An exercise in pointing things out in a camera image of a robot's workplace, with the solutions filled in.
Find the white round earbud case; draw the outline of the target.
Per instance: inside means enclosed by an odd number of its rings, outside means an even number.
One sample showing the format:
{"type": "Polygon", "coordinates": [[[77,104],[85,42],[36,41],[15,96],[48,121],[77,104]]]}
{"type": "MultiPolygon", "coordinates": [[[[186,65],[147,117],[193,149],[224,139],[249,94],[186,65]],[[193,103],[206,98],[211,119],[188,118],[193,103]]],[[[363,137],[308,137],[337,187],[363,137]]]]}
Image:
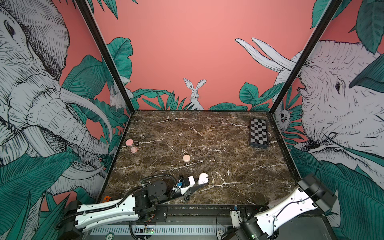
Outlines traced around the white round earbud case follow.
{"type": "Polygon", "coordinates": [[[204,185],[204,184],[207,184],[209,182],[209,175],[206,174],[206,173],[201,173],[199,175],[199,180],[198,180],[198,184],[199,185],[204,185]]]}

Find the pink earbud charging case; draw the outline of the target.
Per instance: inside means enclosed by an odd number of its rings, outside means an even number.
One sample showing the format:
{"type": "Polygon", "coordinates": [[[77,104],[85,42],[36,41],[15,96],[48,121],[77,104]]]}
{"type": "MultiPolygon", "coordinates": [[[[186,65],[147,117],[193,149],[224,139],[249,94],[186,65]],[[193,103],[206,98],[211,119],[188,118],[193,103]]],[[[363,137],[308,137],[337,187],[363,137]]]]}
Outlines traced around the pink earbud charging case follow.
{"type": "Polygon", "coordinates": [[[184,156],[183,156],[183,161],[184,161],[185,163],[188,163],[190,160],[191,160],[190,155],[184,155],[184,156]]]}

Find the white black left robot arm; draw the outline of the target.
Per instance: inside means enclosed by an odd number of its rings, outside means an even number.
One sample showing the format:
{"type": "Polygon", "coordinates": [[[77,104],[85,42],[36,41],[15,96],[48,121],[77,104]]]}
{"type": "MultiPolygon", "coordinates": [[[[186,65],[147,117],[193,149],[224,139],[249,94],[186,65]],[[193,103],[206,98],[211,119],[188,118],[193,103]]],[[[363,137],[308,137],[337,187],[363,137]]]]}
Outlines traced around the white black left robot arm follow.
{"type": "Polygon", "coordinates": [[[156,213],[158,205],[177,198],[187,201],[208,182],[208,178],[196,180],[188,177],[168,187],[165,181],[158,180],[135,187],[118,200],[88,205],[71,202],[55,226],[59,231],[58,239],[74,240],[84,232],[119,222],[145,222],[146,217],[156,213]]]}

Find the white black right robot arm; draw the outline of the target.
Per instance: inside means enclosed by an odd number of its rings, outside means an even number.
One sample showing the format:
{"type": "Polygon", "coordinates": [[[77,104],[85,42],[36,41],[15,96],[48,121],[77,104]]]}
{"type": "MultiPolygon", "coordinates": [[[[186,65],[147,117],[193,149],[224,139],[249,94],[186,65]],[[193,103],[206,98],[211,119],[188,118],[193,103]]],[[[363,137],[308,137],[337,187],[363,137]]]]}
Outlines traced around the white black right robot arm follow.
{"type": "Polygon", "coordinates": [[[232,211],[233,227],[220,240],[275,240],[279,227],[291,219],[316,209],[326,212],[338,197],[329,190],[315,174],[309,174],[298,182],[298,186],[277,205],[258,212],[244,220],[238,211],[232,211]]]}

